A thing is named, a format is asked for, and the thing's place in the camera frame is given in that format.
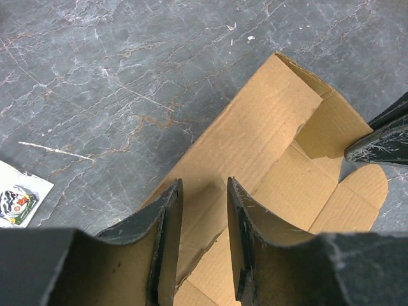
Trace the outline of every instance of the sticker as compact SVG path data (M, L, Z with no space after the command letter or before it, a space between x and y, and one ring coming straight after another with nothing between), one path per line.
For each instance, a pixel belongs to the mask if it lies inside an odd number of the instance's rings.
M53 186L0 161L0 227L25 228Z

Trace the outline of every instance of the corrugated cardboard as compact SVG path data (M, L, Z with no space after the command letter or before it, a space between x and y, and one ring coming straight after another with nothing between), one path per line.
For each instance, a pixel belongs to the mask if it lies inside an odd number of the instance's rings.
M344 149L369 132L333 88L271 56L149 198L183 179L175 305L239 305L225 231L229 176L304 230L369 230L388 192L384 172L364 166L338 184Z

